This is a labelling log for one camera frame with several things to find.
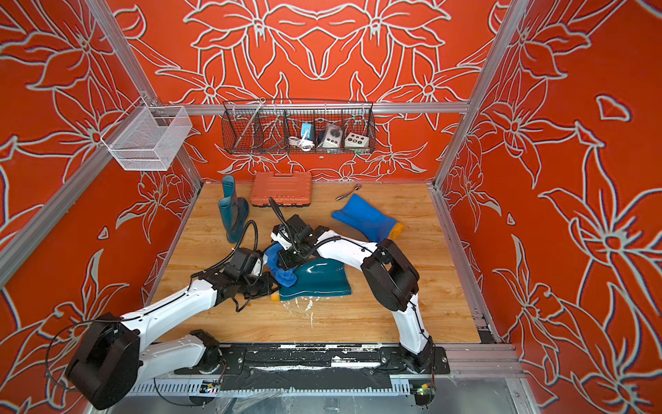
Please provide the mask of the blue microfiber cloth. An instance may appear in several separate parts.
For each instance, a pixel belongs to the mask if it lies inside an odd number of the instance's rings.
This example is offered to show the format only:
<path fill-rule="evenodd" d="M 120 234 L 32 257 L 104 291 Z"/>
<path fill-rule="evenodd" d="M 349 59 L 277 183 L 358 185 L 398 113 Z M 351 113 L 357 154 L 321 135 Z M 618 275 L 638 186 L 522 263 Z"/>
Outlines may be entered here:
<path fill-rule="evenodd" d="M 265 265 L 280 286 L 291 287 L 296 284 L 298 278 L 294 270 L 286 270 L 279 265 L 278 253 L 282 250 L 283 247 L 279 243 L 272 243 L 265 251 Z"/>

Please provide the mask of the teal rubber boot orange sole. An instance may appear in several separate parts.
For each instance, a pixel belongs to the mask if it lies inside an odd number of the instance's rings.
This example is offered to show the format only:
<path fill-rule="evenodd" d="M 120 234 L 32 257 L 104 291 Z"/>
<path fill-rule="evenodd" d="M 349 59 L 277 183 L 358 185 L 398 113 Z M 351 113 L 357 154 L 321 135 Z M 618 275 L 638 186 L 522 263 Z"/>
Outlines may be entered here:
<path fill-rule="evenodd" d="M 240 239 L 248 218 L 249 205 L 245 198 L 237 196 L 233 176 L 228 175 L 222 178 L 222 190 L 223 195 L 218 201 L 218 208 L 226 231 L 226 238 L 229 243 L 234 244 Z"/>

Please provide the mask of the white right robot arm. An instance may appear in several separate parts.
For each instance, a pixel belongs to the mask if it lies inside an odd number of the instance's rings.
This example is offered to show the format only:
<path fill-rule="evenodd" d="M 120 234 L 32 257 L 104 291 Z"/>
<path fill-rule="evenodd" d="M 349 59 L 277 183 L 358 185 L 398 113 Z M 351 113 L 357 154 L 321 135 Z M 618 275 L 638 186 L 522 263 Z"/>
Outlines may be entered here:
<path fill-rule="evenodd" d="M 394 241 L 358 241 L 324 226 L 312 229 L 298 215 L 275 225 L 271 238 L 283 248 L 278 261 L 285 267 L 317 255 L 360 270 L 374 298 L 393 314 L 399 346 L 410 369 L 421 372 L 431 365 L 434 340 L 422 320 L 420 275 Z"/>

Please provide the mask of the white socket box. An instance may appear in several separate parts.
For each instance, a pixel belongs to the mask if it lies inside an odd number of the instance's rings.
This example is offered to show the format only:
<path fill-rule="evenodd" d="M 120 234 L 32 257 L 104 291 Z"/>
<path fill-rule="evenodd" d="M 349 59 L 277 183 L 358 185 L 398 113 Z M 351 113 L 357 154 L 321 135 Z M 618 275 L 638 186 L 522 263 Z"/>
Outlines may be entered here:
<path fill-rule="evenodd" d="M 357 133 L 348 133 L 344 140 L 344 148 L 352 151 L 368 149 L 369 145 L 369 137 Z"/>

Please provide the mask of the white power adapter box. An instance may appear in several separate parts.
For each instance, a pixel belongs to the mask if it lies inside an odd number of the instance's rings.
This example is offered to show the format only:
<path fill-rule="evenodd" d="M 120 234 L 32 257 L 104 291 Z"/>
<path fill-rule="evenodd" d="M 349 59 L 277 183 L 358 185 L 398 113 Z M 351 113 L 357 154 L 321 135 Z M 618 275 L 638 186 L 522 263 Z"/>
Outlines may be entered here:
<path fill-rule="evenodd" d="M 343 130 L 335 124 L 327 124 L 322 134 L 322 148 L 340 148 L 343 139 Z"/>

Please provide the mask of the clear plastic wall bin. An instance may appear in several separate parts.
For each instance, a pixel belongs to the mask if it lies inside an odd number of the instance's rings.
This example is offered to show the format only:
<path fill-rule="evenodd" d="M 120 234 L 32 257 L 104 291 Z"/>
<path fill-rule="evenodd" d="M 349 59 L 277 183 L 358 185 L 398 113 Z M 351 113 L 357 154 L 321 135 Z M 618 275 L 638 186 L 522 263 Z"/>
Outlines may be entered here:
<path fill-rule="evenodd" d="M 102 143 L 125 171 L 165 172 L 191 129 L 191 119 L 183 106 L 141 106 L 115 122 Z"/>

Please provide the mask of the blue white small box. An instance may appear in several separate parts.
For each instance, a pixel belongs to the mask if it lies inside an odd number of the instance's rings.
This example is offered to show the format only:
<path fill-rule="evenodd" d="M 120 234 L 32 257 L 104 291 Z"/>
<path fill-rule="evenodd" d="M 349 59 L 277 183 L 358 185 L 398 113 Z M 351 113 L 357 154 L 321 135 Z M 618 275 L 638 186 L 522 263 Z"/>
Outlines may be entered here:
<path fill-rule="evenodd" d="M 309 124 L 308 122 L 304 122 L 301 125 L 301 130 L 300 130 L 300 137 L 302 140 L 305 141 L 311 141 L 313 136 L 313 127 L 312 124 Z"/>

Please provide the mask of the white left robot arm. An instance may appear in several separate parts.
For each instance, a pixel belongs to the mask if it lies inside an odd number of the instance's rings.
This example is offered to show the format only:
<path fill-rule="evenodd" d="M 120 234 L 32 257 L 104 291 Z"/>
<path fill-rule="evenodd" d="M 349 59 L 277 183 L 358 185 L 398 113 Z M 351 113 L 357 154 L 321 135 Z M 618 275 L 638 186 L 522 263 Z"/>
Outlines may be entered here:
<path fill-rule="evenodd" d="M 189 286 L 141 310 L 120 317 L 107 312 L 90 323 L 65 378 L 98 410 L 112 407 L 137 384 L 162 374 L 191 369 L 201 374 L 223 374 L 228 368 L 222 347 L 212 334 L 195 329 L 170 342 L 160 337 L 191 317 L 222 302 L 268 297 L 279 283 L 270 274 L 223 273 L 191 276 Z"/>

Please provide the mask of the red plastic tool case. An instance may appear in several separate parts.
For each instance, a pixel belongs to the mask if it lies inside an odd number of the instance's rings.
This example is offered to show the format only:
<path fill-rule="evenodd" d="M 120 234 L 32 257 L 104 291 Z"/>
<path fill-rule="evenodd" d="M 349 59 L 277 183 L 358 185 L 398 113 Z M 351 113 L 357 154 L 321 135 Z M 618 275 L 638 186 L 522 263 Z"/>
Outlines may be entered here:
<path fill-rule="evenodd" d="M 278 206 L 304 207 L 312 200 L 310 172 L 258 172 L 253 181 L 250 204 L 269 207 L 272 198 Z"/>

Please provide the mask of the blue rubber boot orange sole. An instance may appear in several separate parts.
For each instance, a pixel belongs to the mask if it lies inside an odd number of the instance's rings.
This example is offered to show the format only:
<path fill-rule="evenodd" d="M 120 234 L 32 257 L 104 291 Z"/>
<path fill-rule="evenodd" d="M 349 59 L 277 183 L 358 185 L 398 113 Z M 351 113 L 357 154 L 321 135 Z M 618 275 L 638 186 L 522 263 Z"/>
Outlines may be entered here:
<path fill-rule="evenodd" d="M 404 230 L 403 224 L 384 215 L 357 194 L 352 195 L 343 208 L 334 211 L 332 218 L 360 231 L 372 243 L 395 240 Z"/>

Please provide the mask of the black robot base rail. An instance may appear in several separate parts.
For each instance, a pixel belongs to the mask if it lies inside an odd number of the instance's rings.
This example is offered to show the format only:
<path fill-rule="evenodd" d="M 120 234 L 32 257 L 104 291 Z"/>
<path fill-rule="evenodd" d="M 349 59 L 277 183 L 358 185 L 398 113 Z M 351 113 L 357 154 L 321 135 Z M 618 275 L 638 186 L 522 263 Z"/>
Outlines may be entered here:
<path fill-rule="evenodd" d="M 177 377 L 206 380 L 218 391 L 348 392 L 408 395 L 413 387 L 450 373 L 446 350 L 434 348 L 429 362 L 415 362 L 394 344 L 236 343 Z"/>

